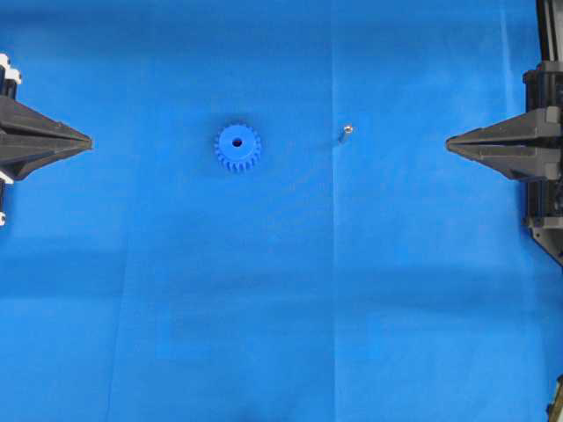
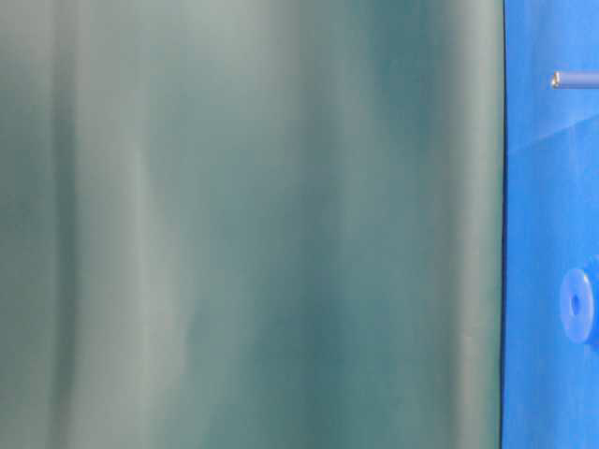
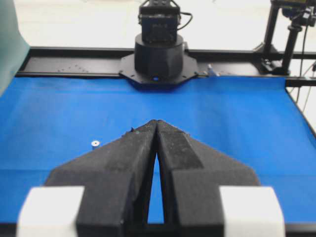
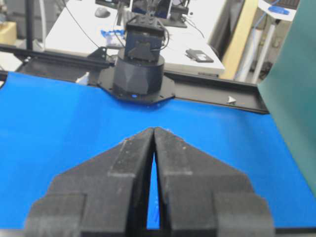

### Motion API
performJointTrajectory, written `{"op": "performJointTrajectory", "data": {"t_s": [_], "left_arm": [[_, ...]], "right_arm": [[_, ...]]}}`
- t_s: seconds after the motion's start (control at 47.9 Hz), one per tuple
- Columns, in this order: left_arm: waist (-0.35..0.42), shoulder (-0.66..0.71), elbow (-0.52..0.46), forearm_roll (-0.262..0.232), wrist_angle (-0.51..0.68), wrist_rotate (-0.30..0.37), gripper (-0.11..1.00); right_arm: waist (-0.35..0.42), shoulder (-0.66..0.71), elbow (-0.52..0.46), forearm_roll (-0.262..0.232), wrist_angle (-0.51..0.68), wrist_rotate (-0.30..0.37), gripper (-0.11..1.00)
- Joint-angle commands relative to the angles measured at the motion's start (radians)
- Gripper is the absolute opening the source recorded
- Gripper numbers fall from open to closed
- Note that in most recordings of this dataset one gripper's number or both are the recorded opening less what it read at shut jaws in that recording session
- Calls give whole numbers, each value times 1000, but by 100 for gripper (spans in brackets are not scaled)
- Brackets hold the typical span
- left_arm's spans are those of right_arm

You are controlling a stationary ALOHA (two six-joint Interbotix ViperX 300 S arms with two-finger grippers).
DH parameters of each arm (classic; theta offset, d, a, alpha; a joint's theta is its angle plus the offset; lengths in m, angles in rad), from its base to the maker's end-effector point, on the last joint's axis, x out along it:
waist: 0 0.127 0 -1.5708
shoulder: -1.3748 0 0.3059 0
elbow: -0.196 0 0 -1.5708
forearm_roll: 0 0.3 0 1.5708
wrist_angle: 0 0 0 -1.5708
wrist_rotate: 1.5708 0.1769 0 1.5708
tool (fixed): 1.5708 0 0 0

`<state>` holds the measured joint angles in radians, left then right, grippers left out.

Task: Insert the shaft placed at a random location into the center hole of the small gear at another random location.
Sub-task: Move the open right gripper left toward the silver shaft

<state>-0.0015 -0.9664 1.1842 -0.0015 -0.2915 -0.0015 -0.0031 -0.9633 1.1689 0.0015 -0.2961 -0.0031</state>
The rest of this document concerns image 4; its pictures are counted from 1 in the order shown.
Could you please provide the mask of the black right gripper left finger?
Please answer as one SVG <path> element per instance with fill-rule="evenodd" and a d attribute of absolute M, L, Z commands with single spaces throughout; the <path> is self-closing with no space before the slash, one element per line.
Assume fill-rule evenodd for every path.
<path fill-rule="evenodd" d="M 32 204 L 27 237 L 128 237 L 146 225 L 154 129 L 57 175 Z"/>

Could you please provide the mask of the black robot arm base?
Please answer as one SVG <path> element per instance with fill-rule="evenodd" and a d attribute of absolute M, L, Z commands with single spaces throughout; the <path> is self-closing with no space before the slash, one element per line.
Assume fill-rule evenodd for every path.
<path fill-rule="evenodd" d="M 168 35 L 159 20 L 136 15 L 125 25 L 126 43 L 115 64 L 101 71 L 98 86 L 118 100 L 153 104 L 175 97 L 175 82 L 164 74 L 162 42 Z"/>

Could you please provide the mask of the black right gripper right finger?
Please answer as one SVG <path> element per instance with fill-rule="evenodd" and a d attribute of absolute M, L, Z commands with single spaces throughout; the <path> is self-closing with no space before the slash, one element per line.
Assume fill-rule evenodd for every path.
<path fill-rule="evenodd" d="M 272 237 L 267 202 L 243 172 L 157 127 L 163 227 L 172 237 Z"/>

